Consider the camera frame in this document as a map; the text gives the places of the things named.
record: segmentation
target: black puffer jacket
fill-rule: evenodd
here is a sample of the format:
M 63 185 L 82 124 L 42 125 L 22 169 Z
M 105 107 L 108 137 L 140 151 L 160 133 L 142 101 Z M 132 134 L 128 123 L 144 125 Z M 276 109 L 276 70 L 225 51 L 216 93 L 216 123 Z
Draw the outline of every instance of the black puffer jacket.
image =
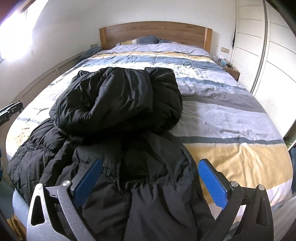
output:
M 167 132 L 181 112 L 170 69 L 80 71 L 11 159 L 11 181 L 29 204 L 37 183 L 60 185 L 99 158 L 80 210 L 96 239 L 199 240 L 214 219 L 193 158 Z

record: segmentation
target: striped duvet cover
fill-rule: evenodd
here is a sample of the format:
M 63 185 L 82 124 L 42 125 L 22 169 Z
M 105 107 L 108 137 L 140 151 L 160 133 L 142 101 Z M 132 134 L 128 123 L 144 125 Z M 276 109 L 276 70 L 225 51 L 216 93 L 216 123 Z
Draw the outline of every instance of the striped duvet cover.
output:
M 17 117 L 7 139 L 8 157 L 42 121 L 58 96 L 79 70 L 97 71 L 108 66 L 174 71 L 183 97 L 183 112 L 170 131 L 179 137 L 196 163 L 207 158 L 229 181 L 255 188 L 263 184 L 273 209 L 285 199 L 292 183 L 292 164 L 275 125 L 246 89 L 205 50 L 179 44 L 123 45 L 82 61 L 46 87 Z M 202 183 L 213 216 L 221 211 Z M 241 206 L 235 221 L 244 211 Z

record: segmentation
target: wooden headboard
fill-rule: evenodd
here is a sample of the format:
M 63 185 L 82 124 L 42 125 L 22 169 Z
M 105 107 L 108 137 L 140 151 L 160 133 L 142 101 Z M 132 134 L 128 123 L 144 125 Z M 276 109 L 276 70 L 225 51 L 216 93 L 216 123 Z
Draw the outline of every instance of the wooden headboard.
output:
M 195 45 L 210 52 L 212 29 L 193 24 L 146 21 L 100 28 L 102 49 L 112 49 L 115 44 L 146 36 L 157 36 L 180 44 Z

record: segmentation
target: wooden bedside table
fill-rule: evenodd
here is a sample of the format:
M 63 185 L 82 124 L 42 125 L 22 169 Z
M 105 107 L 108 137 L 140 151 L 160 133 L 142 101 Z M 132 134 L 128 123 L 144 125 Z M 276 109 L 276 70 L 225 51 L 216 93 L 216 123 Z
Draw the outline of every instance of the wooden bedside table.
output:
M 239 71 L 232 67 L 228 67 L 227 65 L 222 66 L 221 63 L 214 61 L 217 65 L 220 65 L 226 72 L 228 72 L 236 81 L 239 80 Z

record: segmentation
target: sunlight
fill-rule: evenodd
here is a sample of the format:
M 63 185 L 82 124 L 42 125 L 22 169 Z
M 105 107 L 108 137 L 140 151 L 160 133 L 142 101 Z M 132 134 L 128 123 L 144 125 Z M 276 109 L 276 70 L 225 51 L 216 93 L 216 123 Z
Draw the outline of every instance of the sunlight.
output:
M 13 61 L 32 46 L 32 30 L 48 0 L 36 0 L 23 13 L 14 12 L 0 25 L 0 56 Z

